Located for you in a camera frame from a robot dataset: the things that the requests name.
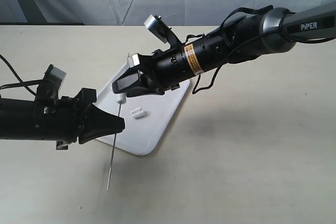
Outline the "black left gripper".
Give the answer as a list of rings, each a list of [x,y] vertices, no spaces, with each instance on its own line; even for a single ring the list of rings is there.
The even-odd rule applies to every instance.
[[[55,141],[57,150],[67,150],[72,143],[85,144],[99,137],[124,130],[124,119],[93,105],[95,89],[82,88],[71,97],[35,101],[31,118],[31,139]]]

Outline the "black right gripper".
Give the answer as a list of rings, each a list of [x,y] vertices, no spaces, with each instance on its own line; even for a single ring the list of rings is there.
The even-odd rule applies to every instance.
[[[112,82],[112,91],[126,97],[164,95],[181,82],[219,67],[227,55],[228,43],[222,35],[202,35],[152,55],[135,53],[127,57],[127,68],[141,71],[127,70]]]

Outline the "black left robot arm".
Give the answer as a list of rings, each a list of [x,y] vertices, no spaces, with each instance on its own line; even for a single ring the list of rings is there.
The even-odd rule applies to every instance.
[[[121,133],[123,118],[95,106],[97,93],[83,88],[71,98],[34,101],[1,99],[1,139],[54,141],[57,150],[72,143]]]

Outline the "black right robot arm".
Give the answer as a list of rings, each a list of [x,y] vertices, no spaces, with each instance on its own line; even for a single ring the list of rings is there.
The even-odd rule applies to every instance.
[[[335,3],[301,12],[271,5],[232,11],[213,31],[179,40],[160,16],[151,15],[145,27],[167,50],[150,55],[133,54],[127,68],[111,85],[116,94],[128,98],[164,95],[180,83],[225,64],[255,60],[262,55],[290,51],[297,43],[319,44],[335,39]]]

